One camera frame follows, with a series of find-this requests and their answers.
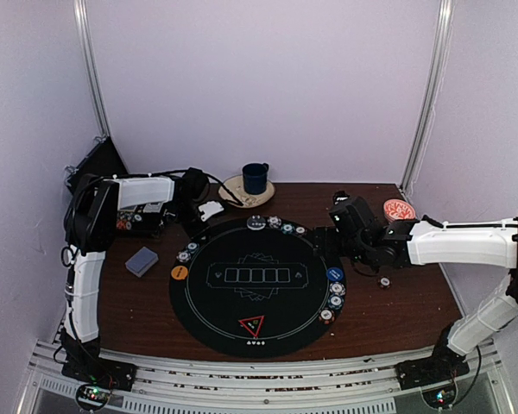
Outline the red triangle all-in marker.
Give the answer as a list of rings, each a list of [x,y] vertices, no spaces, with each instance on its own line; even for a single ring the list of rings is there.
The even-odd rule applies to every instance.
[[[251,334],[252,337],[257,338],[261,333],[264,318],[264,315],[260,315],[255,317],[239,319],[238,322],[243,328],[245,328]]]

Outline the green fifty poker chip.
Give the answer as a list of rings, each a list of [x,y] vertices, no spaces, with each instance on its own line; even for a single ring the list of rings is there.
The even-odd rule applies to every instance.
[[[333,294],[327,300],[327,306],[332,310],[340,310],[344,305],[344,298],[342,296]]]

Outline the green chips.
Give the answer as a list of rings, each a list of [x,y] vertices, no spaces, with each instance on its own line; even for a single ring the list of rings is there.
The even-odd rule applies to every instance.
[[[284,223],[282,226],[281,226],[281,232],[285,235],[289,235],[289,234],[292,234],[293,232],[295,231],[295,227],[293,226],[293,224],[290,224],[290,223]]]

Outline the orange big blind button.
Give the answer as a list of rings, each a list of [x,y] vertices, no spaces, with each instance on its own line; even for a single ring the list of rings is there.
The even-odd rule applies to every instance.
[[[189,270],[187,267],[178,265],[172,268],[171,278],[177,281],[185,280],[188,277]]]

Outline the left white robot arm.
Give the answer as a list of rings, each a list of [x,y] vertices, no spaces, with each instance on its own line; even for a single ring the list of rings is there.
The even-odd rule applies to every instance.
[[[207,175],[197,168],[177,177],[170,172],[83,176],[64,218],[66,249],[71,252],[65,344],[82,348],[98,344],[101,269],[116,237],[117,213],[143,204],[173,204],[175,221],[193,238],[208,228],[196,204],[208,183]]]

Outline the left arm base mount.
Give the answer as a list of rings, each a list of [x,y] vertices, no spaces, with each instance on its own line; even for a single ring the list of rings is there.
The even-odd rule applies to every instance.
[[[90,373],[75,363],[65,363],[61,369],[63,376],[81,382],[75,391],[75,402],[85,411],[103,409],[110,401],[115,390],[129,392],[136,377],[136,365],[103,360],[105,370],[99,368]]]

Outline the blue playing card deck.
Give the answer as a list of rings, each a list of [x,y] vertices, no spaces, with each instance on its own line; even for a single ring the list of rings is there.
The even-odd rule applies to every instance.
[[[130,273],[141,278],[158,260],[156,252],[142,247],[125,262],[125,267]]]

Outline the blue ten poker chip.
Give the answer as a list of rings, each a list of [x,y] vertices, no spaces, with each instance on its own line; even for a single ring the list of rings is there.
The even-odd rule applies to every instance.
[[[343,296],[345,295],[345,286],[340,282],[333,282],[329,286],[330,292],[333,295]]]

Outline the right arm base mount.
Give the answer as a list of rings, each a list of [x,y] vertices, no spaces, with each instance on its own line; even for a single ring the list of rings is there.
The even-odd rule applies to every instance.
[[[458,402],[457,377],[470,372],[466,362],[457,365],[423,358],[395,366],[400,388],[420,388],[424,402],[432,409],[450,409]]]

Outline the blue small blind button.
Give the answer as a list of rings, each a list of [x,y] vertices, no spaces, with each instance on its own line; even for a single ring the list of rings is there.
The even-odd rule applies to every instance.
[[[330,267],[326,270],[325,276],[331,282],[340,282],[344,279],[344,271],[339,267]]]

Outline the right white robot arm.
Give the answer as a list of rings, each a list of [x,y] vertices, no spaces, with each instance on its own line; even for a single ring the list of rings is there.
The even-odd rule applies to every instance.
[[[518,213],[494,222],[437,222],[428,216],[378,221],[332,214],[331,227],[313,231],[313,245],[324,256],[360,263],[377,272],[427,265],[501,268],[506,274],[471,313],[445,328],[426,360],[431,380],[444,380],[467,354],[518,317]]]

